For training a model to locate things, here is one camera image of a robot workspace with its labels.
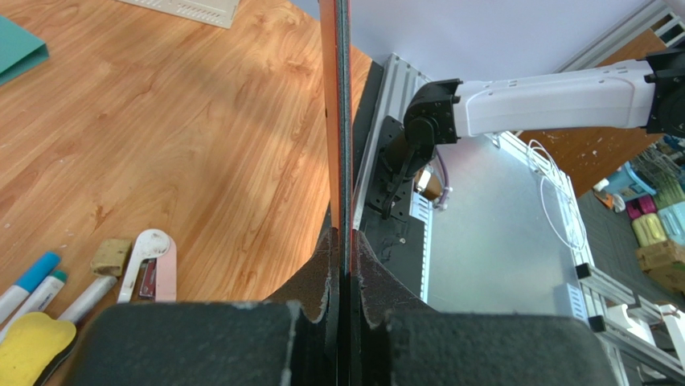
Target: blue plastic bin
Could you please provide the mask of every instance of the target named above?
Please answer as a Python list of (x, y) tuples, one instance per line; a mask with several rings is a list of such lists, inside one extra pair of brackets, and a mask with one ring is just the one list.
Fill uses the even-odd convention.
[(630, 162), (626, 162), (619, 171), (610, 175), (607, 180), (609, 185), (604, 190), (612, 195), (620, 195), (623, 201), (639, 199), (644, 195), (656, 195), (656, 191), (638, 177), (630, 166)]
[(680, 245), (685, 245), (685, 202), (676, 203), (658, 211), (668, 238)]

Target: coiled white cable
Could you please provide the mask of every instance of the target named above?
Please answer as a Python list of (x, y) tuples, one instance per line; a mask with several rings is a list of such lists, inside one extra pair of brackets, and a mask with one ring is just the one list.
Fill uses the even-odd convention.
[[(548, 166), (544, 166), (543, 164), (540, 164), (536, 157), (535, 154), (537, 151), (545, 154), (546, 159), (549, 161)], [(588, 235), (587, 235), (587, 230), (585, 229), (585, 224), (583, 224), (583, 220), (580, 217), (580, 213), (578, 212), (578, 209), (575, 205), (573, 205), (573, 198), (566, 193), (565, 189), (563, 186), (561, 186), (560, 183), (557, 182), (557, 180), (560, 180), (561, 177), (561, 170), (559, 167), (556, 165), (556, 162), (554, 161), (554, 158), (549, 154), (547, 149), (542, 146), (542, 144), (535, 139), (531, 140), (528, 142), (528, 150), (526, 152), (526, 156), (528, 158), (528, 161), (530, 162), (531, 166), (534, 168), (536, 173), (539, 173), (541, 175), (540, 178), (540, 202), (542, 203), (543, 211), (545, 217), (547, 217), (547, 222), (549, 223), (549, 226), (552, 227), (552, 231), (556, 234), (556, 236), (561, 240), (564, 245), (569, 247), (570, 249), (573, 249), (575, 251), (580, 251), (585, 248), (585, 245), (588, 242)], [(552, 219), (549, 216), (549, 212), (547, 210), (547, 206), (545, 205), (545, 200), (544, 200), (544, 182), (545, 180), (549, 181), (549, 183), (552, 184), (552, 186), (555, 188), (557, 193), (561, 193), (561, 196), (563, 197), (562, 201), (568, 206), (568, 210), (571, 212), (573, 215), (578, 227), (580, 228), (580, 243), (578, 242), (579, 240), (576, 237), (575, 242), (572, 243), (570, 240), (567, 240), (566, 237), (562, 237), (561, 233), (556, 229), (554, 224), (552, 223)], [(575, 227), (573, 228), (573, 235), (576, 235)]]

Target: yellow container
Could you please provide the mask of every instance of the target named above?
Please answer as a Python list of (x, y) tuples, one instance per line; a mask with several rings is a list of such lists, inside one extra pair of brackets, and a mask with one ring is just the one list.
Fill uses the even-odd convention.
[(638, 243), (641, 247), (668, 240), (666, 231), (664, 231), (661, 220), (658, 219), (656, 213), (638, 217), (633, 221), (633, 231), (635, 231), (635, 236), (638, 237)]

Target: teal paper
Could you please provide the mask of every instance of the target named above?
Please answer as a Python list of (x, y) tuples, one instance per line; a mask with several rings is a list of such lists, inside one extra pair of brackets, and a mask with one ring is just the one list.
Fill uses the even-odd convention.
[(0, 16), (0, 85), (47, 59), (47, 46), (7, 18)]

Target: cork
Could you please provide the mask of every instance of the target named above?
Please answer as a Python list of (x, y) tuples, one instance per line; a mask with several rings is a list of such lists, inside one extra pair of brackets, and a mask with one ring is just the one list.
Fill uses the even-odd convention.
[(131, 252), (131, 240), (107, 239), (100, 244), (90, 262), (90, 268), (97, 276), (120, 277)]

